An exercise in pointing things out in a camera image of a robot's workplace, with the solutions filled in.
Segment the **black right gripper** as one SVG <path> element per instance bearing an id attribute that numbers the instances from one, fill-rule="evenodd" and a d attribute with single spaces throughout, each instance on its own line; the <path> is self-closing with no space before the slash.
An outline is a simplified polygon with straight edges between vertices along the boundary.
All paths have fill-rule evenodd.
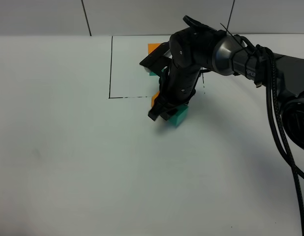
<path id="1" fill-rule="evenodd" d="M 178 109 L 175 107 L 187 104 L 195 94 L 195 85 L 200 73 L 199 65 L 181 67 L 174 62 L 165 70 L 165 77 L 160 85 L 160 98 L 154 101 L 148 112 L 148 117 L 153 121 L 161 116 L 164 120 L 176 117 Z"/>

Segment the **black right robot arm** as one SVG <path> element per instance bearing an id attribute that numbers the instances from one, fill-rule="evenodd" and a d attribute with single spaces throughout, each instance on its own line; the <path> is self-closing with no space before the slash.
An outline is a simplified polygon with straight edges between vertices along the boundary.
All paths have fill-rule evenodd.
<path id="1" fill-rule="evenodd" d="M 159 94 L 152 100 L 151 119 L 170 119 L 195 94 L 201 74 L 243 75 L 257 87 L 267 86 L 275 69 L 273 95 L 288 137 L 304 149 L 304 59 L 269 54 L 240 35 L 215 30 L 188 16 L 188 27 L 172 34 L 141 65 L 159 77 Z"/>

